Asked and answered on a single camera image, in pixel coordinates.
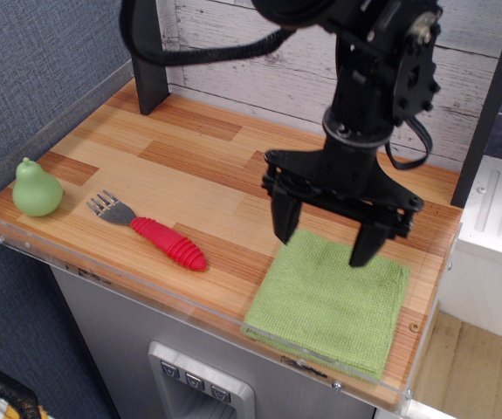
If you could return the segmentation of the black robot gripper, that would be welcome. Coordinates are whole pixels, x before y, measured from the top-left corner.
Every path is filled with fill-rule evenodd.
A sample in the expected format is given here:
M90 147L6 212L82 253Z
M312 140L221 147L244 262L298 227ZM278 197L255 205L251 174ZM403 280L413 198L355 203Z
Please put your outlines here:
M349 259L366 265L388 238L407 237L423 199L381 168L377 149L389 142L389 131L363 136L341 123L324 122L324 147L316 151L270 150L263 188L272 199L276 237L287 244L295 231L302 203L361 224Z

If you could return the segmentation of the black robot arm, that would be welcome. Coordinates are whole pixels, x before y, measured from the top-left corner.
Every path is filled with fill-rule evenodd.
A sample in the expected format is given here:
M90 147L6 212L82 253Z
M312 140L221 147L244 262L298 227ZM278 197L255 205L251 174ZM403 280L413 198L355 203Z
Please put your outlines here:
M361 267L394 237L406 237L423 200L392 180L377 152L407 125L426 148L418 121L438 92L433 51L441 8L434 1L257 1L255 9L287 30L313 25L336 36L337 86L317 151L271 150L263 185L276 236L290 240L303 203L360 224L349 259Z

